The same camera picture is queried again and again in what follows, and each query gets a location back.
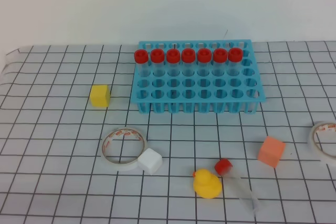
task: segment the yellow foam cube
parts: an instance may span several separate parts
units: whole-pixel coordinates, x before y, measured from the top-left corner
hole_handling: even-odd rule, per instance
[[[107,85],[93,85],[90,92],[90,101],[94,107],[108,107],[110,90]]]

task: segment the orange foam cube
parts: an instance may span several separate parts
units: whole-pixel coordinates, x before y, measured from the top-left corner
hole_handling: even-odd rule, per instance
[[[266,137],[262,147],[260,148],[258,160],[276,168],[278,162],[285,150],[286,144],[273,137]]]

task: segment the masking tape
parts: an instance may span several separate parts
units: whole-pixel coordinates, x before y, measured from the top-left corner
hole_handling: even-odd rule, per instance
[[[328,153],[325,153],[321,148],[319,147],[319,143],[315,142],[315,134],[322,131],[331,131],[335,132],[335,140],[336,140],[336,123],[334,122],[321,122],[316,125],[314,125],[313,128],[311,128],[309,137],[308,137],[308,145],[310,149],[318,156],[318,158],[331,166],[336,166],[336,156],[330,155]]]
[[[101,159],[103,162],[107,163],[111,168],[113,168],[116,171],[128,171],[137,168],[138,166],[138,157],[136,157],[132,161],[128,162],[115,162],[111,160],[106,155],[106,151],[112,147],[112,140],[114,137],[120,137],[120,136],[133,136],[134,139],[138,139],[143,143],[142,151],[139,154],[139,156],[147,149],[147,140],[139,133],[139,131],[132,129],[132,128],[121,128],[117,129],[113,132],[111,132],[107,137],[105,137],[104,140],[102,140],[102,144],[100,147],[101,153]]]

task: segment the yellow rubber duck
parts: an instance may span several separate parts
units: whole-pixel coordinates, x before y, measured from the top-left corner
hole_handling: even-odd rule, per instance
[[[207,169],[199,169],[193,174],[194,190],[205,199],[217,197],[222,191],[222,183],[217,176]]]

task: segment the white wall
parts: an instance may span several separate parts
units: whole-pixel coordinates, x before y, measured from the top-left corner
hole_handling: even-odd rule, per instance
[[[336,40],[335,0],[1,0],[0,50],[156,39]]]

